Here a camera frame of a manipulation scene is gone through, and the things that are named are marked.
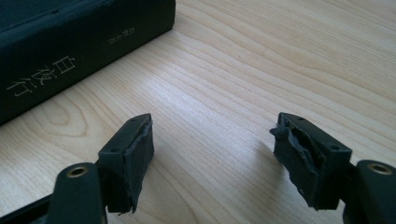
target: wood grain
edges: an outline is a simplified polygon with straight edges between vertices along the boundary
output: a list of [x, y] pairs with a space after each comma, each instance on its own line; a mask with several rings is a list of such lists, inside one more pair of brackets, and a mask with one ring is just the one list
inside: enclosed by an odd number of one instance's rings
[[110, 223], [342, 223], [308, 208], [273, 156], [279, 112], [396, 165], [391, 0], [180, 0], [174, 29], [0, 127], [0, 216], [151, 113], [135, 214]]

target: black book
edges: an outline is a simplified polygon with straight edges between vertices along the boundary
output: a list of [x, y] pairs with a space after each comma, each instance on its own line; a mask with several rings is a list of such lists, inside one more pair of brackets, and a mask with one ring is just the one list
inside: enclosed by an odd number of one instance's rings
[[172, 29], [175, 0], [0, 1], [0, 125]]

